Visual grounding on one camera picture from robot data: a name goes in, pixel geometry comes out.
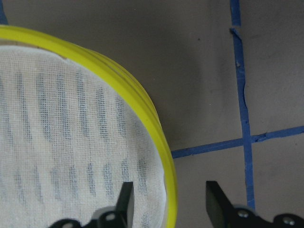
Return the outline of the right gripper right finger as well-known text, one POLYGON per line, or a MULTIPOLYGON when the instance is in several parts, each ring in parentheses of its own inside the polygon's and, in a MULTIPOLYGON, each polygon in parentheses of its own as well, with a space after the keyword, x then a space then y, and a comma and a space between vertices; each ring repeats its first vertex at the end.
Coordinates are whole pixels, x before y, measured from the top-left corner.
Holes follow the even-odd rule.
POLYGON ((302 228, 304 219, 285 213, 267 221, 253 209, 233 205, 216 181, 206 182, 206 210, 214 228, 302 228))

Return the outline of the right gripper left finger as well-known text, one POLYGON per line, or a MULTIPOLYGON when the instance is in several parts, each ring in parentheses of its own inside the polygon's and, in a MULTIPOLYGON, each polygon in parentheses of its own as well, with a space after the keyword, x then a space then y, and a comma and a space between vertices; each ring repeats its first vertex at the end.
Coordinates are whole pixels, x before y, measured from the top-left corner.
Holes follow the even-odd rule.
POLYGON ((51 225, 52 228, 131 228, 134 217, 133 183, 124 182, 114 206, 97 209, 91 220, 81 225, 74 219, 58 220, 51 225))

